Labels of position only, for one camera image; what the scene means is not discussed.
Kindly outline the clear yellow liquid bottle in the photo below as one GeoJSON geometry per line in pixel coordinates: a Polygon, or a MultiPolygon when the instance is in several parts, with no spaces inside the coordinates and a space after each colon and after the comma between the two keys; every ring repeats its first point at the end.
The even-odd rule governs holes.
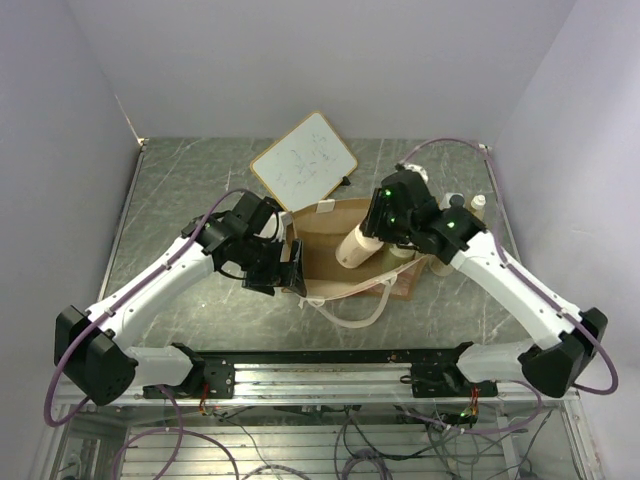
{"type": "Polygon", "coordinates": [[[469,202],[469,210],[477,219],[483,220],[486,210],[486,197],[482,194],[472,197],[469,202]]]}

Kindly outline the cream bottle white cap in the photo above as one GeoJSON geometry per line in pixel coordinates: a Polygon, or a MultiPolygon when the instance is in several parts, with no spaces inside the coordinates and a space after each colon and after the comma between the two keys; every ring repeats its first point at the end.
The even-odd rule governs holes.
{"type": "Polygon", "coordinates": [[[450,264],[445,264],[437,257],[433,257],[429,264],[430,270],[434,275],[440,277],[446,277],[454,271],[454,267],[450,264]]]}

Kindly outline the cream bottle peach cap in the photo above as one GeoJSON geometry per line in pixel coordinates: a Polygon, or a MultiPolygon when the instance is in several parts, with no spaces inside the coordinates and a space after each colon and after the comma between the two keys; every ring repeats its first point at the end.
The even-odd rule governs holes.
{"type": "Polygon", "coordinates": [[[347,269],[355,269],[378,252],[384,243],[364,235],[361,225],[357,224],[341,241],[335,251],[338,263],[347,269]]]}

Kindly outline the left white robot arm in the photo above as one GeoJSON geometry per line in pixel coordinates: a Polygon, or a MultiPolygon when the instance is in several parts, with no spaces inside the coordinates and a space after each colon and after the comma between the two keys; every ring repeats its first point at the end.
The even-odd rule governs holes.
{"type": "Polygon", "coordinates": [[[191,220],[149,267],[110,297],[85,310],[69,306],[56,319],[54,363],[98,406],[128,389],[166,386],[178,397],[193,397],[216,383],[219,396],[232,394],[233,382],[191,348],[173,343],[141,348],[135,342],[166,303],[206,277],[238,266],[243,288],[274,295],[285,289],[307,293],[303,242],[287,238],[292,222],[277,202],[241,190],[232,209],[191,220]]]}

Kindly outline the white square bottle black cap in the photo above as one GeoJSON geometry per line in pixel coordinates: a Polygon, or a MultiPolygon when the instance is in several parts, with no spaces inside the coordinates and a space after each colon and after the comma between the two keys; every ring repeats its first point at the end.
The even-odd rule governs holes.
{"type": "Polygon", "coordinates": [[[451,207],[464,207],[465,198],[461,193],[447,192],[439,202],[441,210],[449,209],[451,207]]]}

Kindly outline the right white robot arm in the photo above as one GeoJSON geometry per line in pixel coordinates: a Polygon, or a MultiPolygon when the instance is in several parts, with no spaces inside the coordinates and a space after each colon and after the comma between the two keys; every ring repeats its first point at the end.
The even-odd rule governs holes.
{"type": "Polygon", "coordinates": [[[523,381],[560,398],[595,357],[608,319],[596,307],[563,299],[505,252],[485,223],[463,204],[442,208],[424,175],[399,169],[376,188],[360,227],[367,238],[433,255],[498,301],[528,340],[473,344],[440,373],[450,394],[483,381],[523,381]]]}

